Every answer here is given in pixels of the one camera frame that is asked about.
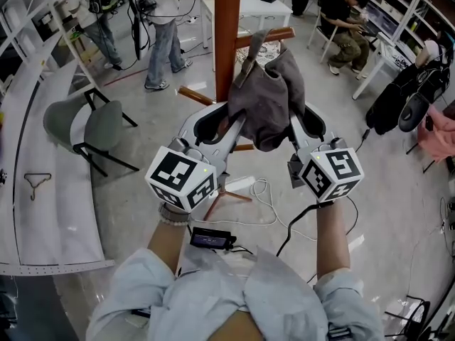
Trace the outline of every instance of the shoe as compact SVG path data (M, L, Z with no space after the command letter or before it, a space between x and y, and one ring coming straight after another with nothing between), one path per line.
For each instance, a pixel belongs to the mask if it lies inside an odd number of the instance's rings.
M182 68L179 68L177 71L173 71L173 73L180 72L180 71L182 71L183 68L188 68L188 67L190 67L192 64L193 64L193 61L192 61L192 60L185 60L185 64L183 65L183 67L182 67Z
M340 70L337 67L334 67L328 63L328 68L330 72L332 72L335 76L338 76L340 74Z
M356 70L355 68L352 68L352 67L351 67L351 70L352 70L355 74L357 74L357 75L358 75L360 72L362 72L361 70ZM362 75L362 78L367 78L367 77L368 77L368 74L367 74L367 73L364 73L364 74Z
M149 87L147 85L144 85L144 88L150 92L161 91L168 87L169 87L169 83L167 83L166 81L163 81L162 83L160 83L160 85L158 87Z

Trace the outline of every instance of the white table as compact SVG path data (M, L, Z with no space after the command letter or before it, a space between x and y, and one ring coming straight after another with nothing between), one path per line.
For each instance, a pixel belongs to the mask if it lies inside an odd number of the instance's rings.
M353 99L357 99L359 97L359 95L368 86L368 84L371 82L374 76L376 76L376 74L380 71L384 63L387 63L391 68L396 70L397 73L400 72L401 69L395 64L395 58L393 57L393 55L401 55L406 60L408 65L411 65L415 62L415 59L410 60L409 59L410 57L406 58L403 54L398 52L397 49L395 48L395 43L393 43L389 38L384 36L382 33L378 34L378 39L380 42L379 49L375 50L375 52L373 53L373 55L371 55L368 61L376 59L379 52L381 53L380 59L376 63L375 67L371 70L370 74L363 80L358 89L354 92ZM367 65L365 65L362 72L358 74L357 76L358 80L362 77L363 73L365 72L366 66Z
M266 16L278 15L284 17L283 26L289 25L289 17L292 10L284 5L280 0L267 3L261 0L240 0L240 14L260 16L259 30L264 28ZM203 47L208 48L207 27L211 23L212 28L212 50L213 50L213 70L215 70L215 0L200 0L200 16L202 18L202 37Z

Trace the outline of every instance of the gray floor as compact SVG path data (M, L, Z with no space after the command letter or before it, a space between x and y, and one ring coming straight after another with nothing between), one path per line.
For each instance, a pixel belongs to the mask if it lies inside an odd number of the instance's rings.
M181 11L188 11L193 0L181 1ZM198 4L197 1L192 16L199 14ZM366 129L363 119L365 113L378 93L390 82L390 77L386 72L381 72L359 100L353 101L351 95L359 81L350 69L343 68L336 77L328 71L326 63L320 65L323 42L318 37L306 49L306 42L315 24L315 13L316 5L313 4L304 18L291 17L290 25L295 28L296 37L287 40L286 45L293 52L304 76L306 100L330 116L338 128L338 134L346 139L349 146L356 148ZM178 34L182 49L189 50L201 42L200 19L193 25L184 23L184 20L178 22L181 24ZM124 64L128 66L134 61L134 51L126 7L120 9L110 23ZM255 30L258 23L255 17L243 17L240 20L240 25L250 30ZM281 24L279 17L266 20L266 26L269 27ZM145 246L156 226L159 202L144 181L154 154L161 145L168 145L189 114L201 108L199 104L177 95L176 90L185 85L209 97L215 96L210 50L211 45L207 50L199 45L185 54L186 57L193 56L194 64L176 75L171 74L167 65L166 78L171 86L157 93L145 93L143 88L146 72L141 70L146 69L148 57L126 72L102 72L102 58L95 65L97 67L92 67L95 74L99 73L97 79L101 86L124 77L102 87L102 91L110 99L119 100L124 112L139 124L137 128L126 127L124 138L113 154L140 167L141 171L130 173L115 164L102 162L109 177L104 179L97 173L93 174L102 245L106 256L115 259L117 264L139 247ZM406 300L408 291L411 295L431 301L434 306L454 273L444 235L437 229L441 226L440 198L449 197L447 169L444 164L434 165L423 175L422 169L431 158L419 149L409 156L405 155L405 150L414 140L412 135L398 130L381 137L372 133L358 154L365 171L365 180L351 195L359 211L357 226L348 236L351 262L353 271L365 283L365 298L377 306L381 315L385 310L408 314L409 309L415 307L412 301ZM291 188L287 161L292 153L293 148L286 141L271 153L257 150L234 153L228 165L230 180L243 178L231 184L239 188L241 194L249 195L251 177L268 180L277 213L285 223L314 202L305 188ZM266 193L261 198L269 202ZM348 229L355 220L355 209L348 200L342 202ZM249 204L223 199L210 221L267 224L273 222L274 218L272 210L256 199ZM231 223L202 226L228 229L237 236L238 244L249 249L259 246L272 253L276 252L287 234L279 223L256 227ZM315 215L310 214L302 219L295 229L315 237ZM316 243L294 234L282 258L303 279L308 280L316 268ZM91 310L107 295L113 271L106 269L55 277L63 305L81 339ZM382 315L382 319L386 332L402 327L387 316Z

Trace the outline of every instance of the gray cloth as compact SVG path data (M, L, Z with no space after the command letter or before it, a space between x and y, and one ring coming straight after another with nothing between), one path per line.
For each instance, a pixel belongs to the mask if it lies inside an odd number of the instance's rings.
M180 52L176 20L167 24L155 24L155 44L151 49L146 87L158 87L163 82L164 65L169 57L172 72L178 72L185 65Z
M305 87L296 61L282 43L281 54L262 69L256 56L268 30L253 34L248 57L229 92L229 116L245 111L242 135L261 151L271 151L287 136L289 105L303 116Z
M108 61L110 61L113 65L119 65L122 63L122 59L115 48L114 36L112 35L105 14L98 16L98 21L86 26L84 31L90 39L93 40Z
M247 309L266 340L383 341L362 281L349 269L323 276L314 290L276 256L258 249L244 282L209 249L189 245L179 278L159 257L140 249L115 272L109 295L95 309L87 341L205 341L237 310ZM148 310L150 319L131 310Z

